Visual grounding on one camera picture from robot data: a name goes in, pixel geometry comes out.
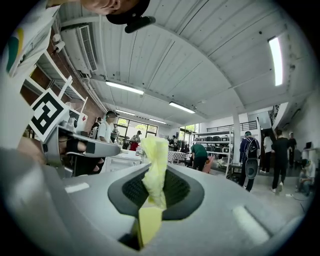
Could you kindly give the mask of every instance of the white table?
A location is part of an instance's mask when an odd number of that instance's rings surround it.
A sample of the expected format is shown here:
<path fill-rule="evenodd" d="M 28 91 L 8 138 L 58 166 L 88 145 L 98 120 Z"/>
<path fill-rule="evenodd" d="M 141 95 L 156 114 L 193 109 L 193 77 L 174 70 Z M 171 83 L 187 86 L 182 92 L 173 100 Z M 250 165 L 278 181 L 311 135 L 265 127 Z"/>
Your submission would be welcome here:
<path fill-rule="evenodd" d="M 109 156 L 105 159 L 102 173 L 113 172 L 129 168 L 132 166 L 138 166 L 142 163 L 142 158 L 136 155 L 135 151 L 126 150 L 127 153 L 120 153 L 115 156 Z"/>

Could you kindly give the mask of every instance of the white ceiling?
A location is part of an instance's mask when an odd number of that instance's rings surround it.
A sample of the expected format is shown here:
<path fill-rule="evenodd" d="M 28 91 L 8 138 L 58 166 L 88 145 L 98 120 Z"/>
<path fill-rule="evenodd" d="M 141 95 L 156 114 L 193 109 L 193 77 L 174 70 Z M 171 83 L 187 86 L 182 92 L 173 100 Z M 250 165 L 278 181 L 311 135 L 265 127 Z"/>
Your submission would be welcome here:
<path fill-rule="evenodd" d="M 109 108 L 180 126 L 230 116 L 235 108 L 240 114 L 287 102 L 298 87 L 290 65 L 299 46 L 288 31 L 291 21 L 272 1 L 151 0 L 144 15 L 154 16 L 156 24 L 127 34 L 124 25 L 111 24 L 78 3 L 60 8 L 62 27 L 90 23 L 96 75 L 145 91 L 141 97 L 92 81 Z M 274 36 L 283 58 L 283 85 L 277 87 L 268 45 Z M 308 65 L 300 61 L 293 76 Z M 299 83 L 304 79 L 297 77 Z M 196 113 L 169 106 L 170 101 L 196 107 Z"/>

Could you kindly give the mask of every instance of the white pipe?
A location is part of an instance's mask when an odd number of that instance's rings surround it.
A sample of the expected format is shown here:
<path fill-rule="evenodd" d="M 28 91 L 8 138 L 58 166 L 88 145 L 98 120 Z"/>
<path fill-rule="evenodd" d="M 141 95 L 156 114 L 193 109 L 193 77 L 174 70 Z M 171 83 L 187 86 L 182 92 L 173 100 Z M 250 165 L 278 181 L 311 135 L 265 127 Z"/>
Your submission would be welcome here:
<path fill-rule="evenodd" d="M 66 52 L 66 49 L 62 49 L 62 52 L 66 58 L 66 61 L 68 62 L 68 64 L 70 65 L 72 71 L 74 72 L 75 76 L 78 78 L 78 80 L 80 81 L 80 83 L 82 84 L 82 86 L 84 87 L 84 89 L 86 90 L 86 92 L 91 96 L 92 100 L 95 102 L 95 104 L 102 110 L 104 111 L 105 113 L 107 112 L 107 109 L 106 107 L 102 104 L 101 100 L 99 99 L 99 97 L 97 96 L 96 92 L 92 89 L 91 86 L 88 86 L 86 87 L 86 83 L 84 83 L 81 78 L 79 77 L 79 75 L 77 74 L 67 52 Z"/>

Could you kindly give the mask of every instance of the brick wall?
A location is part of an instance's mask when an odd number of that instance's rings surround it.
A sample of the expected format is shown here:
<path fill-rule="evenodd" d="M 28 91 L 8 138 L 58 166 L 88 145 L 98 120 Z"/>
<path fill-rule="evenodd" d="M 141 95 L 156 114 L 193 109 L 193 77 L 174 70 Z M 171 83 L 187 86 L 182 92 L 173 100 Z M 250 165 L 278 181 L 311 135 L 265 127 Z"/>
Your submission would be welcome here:
<path fill-rule="evenodd" d="M 53 43 L 51 41 L 49 43 L 47 51 L 50 55 L 54 51 Z M 95 104 L 95 102 L 89 96 L 87 91 L 83 88 L 82 84 L 80 83 L 76 75 L 73 73 L 63 53 L 52 54 L 51 58 L 53 59 L 54 63 L 57 65 L 59 70 L 62 72 L 62 74 L 66 78 L 68 78 L 69 76 L 72 76 L 72 81 L 73 81 L 72 86 L 77 90 L 77 92 L 84 98 L 88 97 L 83 109 L 83 113 L 88 116 L 84 130 L 89 131 L 91 126 L 94 124 L 96 118 L 103 117 L 104 115 L 103 111 Z M 32 73 L 31 78 L 34 81 L 36 81 L 44 89 L 47 89 L 47 86 L 50 83 L 50 79 L 38 67 Z M 56 95 L 58 95 L 60 92 L 60 89 L 55 85 L 52 86 L 51 89 Z M 22 86 L 20 93 L 30 105 L 38 98 L 38 95 L 36 93 L 29 90 L 25 86 Z M 65 103 L 70 101 L 70 98 L 67 95 L 63 95 L 61 100 Z"/>
<path fill-rule="evenodd" d="M 51 38 L 54 35 L 54 31 L 51 31 Z M 54 44 L 50 40 L 49 46 L 47 48 L 48 53 L 51 55 L 51 53 L 54 51 Z M 104 112 L 95 104 L 95 102 L 92 100 L 91 96 L 87 93 L 85 88 L 82 86 L 76 75 L 74 74 L 73 70 L 69 66 L 65 56 L 62 52 L 55 53 L 51 55 L 51 58 L 53 59 L 54 63 L 57 65 L 59 70 L 62 72 L 62 74 L 68 78 L 69 76 L 72 76 L 72 86 L 77 90 L 77 92 L 84 98 L 88 97 L 86 104 L 83 109 L 83 113 L 88 116 L 85 130 L 90 130 L 91 126 L 94 124 L 97 117 L 103 117 Z"/>

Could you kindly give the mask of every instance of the yellow plastic bag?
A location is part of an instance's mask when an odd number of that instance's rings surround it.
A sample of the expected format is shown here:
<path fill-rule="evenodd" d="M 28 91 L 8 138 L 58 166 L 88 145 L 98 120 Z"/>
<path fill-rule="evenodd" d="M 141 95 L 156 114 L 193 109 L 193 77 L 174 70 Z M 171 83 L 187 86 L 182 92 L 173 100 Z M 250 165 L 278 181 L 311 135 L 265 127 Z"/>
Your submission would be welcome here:
<path fill-rule="evenodd" d="M 141 147 L 151 162 L 149 171 L 142 182 L 149 193 L 149 201 L 161 209 L 166 209 L 163 191 L 168 163 L 168 141 L 159 137 L 147 137 L 141 140 Z"/>

